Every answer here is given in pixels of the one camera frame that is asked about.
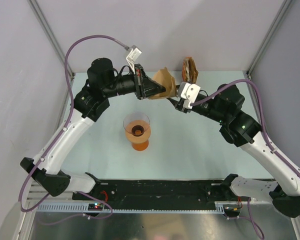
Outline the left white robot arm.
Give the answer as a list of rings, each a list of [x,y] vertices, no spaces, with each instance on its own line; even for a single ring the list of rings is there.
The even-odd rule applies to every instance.
[[[83,192],[89,199],[97,199],[101,187],[90,173],[74,175],[61,167],[81,136],[110,106],[109,98],[134,93],[139,100],[163,93],[165,87],[148,77],[136,63],[127,74],[117,71],[108,58],[98,58],[87,70],[87,80],[71,103],[69,117],[35,157],[24,157],[20,166],[51,196],[64,191]]]

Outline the glass flask with orange liquid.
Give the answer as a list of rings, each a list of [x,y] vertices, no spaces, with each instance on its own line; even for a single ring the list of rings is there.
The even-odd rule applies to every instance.
[[[142,142],[142,143],[133,143],[133,142],[132,142],[132,143],[131,143],[131,146],[132,146],[132,148],[133,148],[134,150],[141,152],[141,151],[144,151],[144,150],[146,150],[146,149],[148,148],[148,146],[149,146],[149,141],[146,140],[145,142]]]

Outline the brown paper coffee filter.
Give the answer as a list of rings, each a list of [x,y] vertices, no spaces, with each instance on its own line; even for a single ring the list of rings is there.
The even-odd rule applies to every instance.
[[[165,88],[164,92],[151,96],[150,100],[167,99],[177,96],[177,87],[175,78],[170,74],[167,67],[158,70],[152,80]]]

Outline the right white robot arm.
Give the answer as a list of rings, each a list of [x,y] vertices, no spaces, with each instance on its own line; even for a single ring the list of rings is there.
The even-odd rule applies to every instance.
[[[168,99],[176,110],[195,112],[218,122],[225,141],[252,156],[274,178],[262,181],[230,174],[222,182],[224,199],[255,198],[272,204],[289,218],[300,216],[300,168],[270,140],[264,122],[258,123],[242,111],[245,97],[235,82],[220,85],[209,96],[201,94],[198,85],[182,82],[177,96],[179,100]]]

